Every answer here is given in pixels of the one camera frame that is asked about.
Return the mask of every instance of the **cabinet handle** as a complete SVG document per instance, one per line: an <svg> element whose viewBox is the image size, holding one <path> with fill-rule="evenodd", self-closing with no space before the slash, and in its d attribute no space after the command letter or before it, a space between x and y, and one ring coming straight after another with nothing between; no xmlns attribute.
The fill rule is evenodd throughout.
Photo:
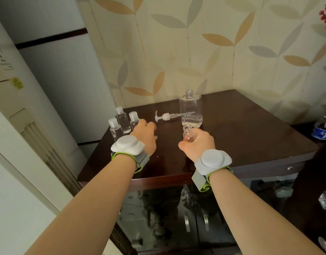
<svg viewBox="0 0 326 255"><path fill-rule="evenodd" d="M208 221L208 215L207 214L203 214L203 218L204 218L204 223L206 225L206 231L209 232L209 221Z"/></svg>
<svg viewBox="0 0 326 255"><path fill-rule="evenodd" d="M184 212L184 221L186 222L186 231L187 233L190 232L190 226L189 226L189 219L188 219L188 213Z"/></svg>

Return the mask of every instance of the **wooden table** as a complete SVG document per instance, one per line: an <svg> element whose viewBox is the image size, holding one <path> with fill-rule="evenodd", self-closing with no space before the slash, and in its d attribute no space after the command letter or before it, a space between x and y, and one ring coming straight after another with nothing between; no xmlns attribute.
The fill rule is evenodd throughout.
<svg viewBox="0 0 326 255"><path fill-rule="evenodd" d="M202 100L200 128L214 137L217 149L232 157L231 167L239 178L298 172L318 150L314 142L236 90L206 94ZM127 114L137 111L139 118L147 121L154 121L156 110L159 116L179 113L178 100L124 109ZM192 183L195 167L178 148L183 133L181 118L156 124L157 150L144 169L133 176L129 191ZM108 129L78 176L83 186L110 162L113 142Z"/></svg>

